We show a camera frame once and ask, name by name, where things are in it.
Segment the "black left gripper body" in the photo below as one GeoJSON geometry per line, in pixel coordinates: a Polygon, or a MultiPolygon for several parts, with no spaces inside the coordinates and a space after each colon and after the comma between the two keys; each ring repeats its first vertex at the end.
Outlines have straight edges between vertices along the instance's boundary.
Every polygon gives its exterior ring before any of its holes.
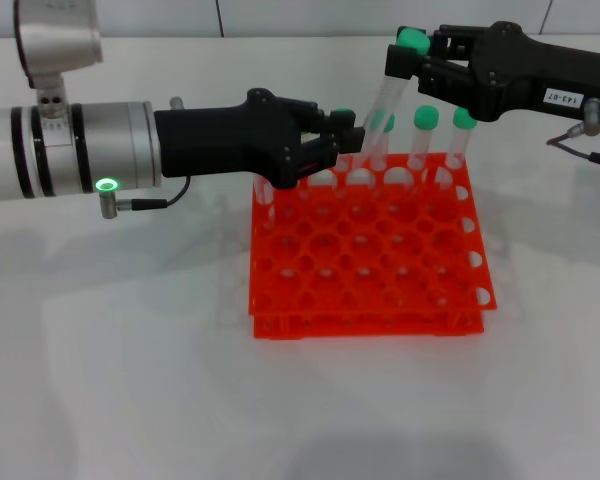
{"type": "Polygon", "coordinates": [[[166,178],[249,172],[278,189],[299,181],[300,128],[270,91],[251,89],[234,107],[154,113],[166,178]]]}

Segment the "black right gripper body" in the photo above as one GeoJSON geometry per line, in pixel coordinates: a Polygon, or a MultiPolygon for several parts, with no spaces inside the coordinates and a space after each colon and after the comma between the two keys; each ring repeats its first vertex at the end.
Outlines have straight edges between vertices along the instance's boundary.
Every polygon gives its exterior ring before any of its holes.
{"type": "Polygon", "coordinates": [[[542,43],[505,21],[475,40],[471,76],[471,115],[485,122],[512,110],[579,119],[587,100],[600,100],[600,53],[542,43]]]}

